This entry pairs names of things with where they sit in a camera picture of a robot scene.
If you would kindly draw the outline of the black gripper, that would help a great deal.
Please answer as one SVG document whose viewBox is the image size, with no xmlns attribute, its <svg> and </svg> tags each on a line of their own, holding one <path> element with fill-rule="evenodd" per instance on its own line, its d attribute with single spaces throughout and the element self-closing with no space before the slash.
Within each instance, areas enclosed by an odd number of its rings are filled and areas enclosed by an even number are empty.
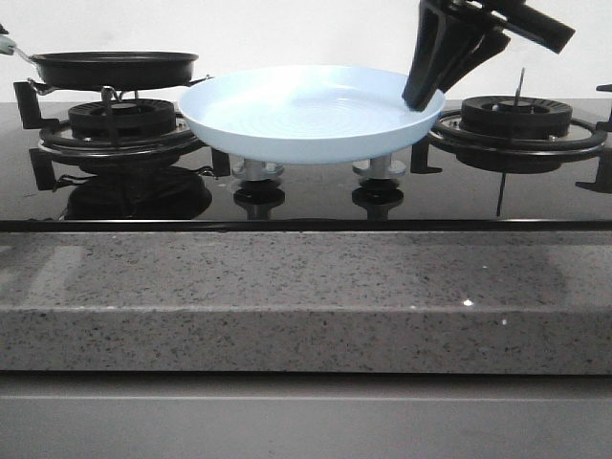
<svg viewBox="0 0 612 459">
<path fill-rule="evenodd" d="M 423 111 L 434 93 L 447 92 L 476 67 L 502 53 L 509 30 L 560 53 L 575 34 L 525 1 L 422 1 L 417 43 L 403 92 L 405 104 Z"/>
</svg>

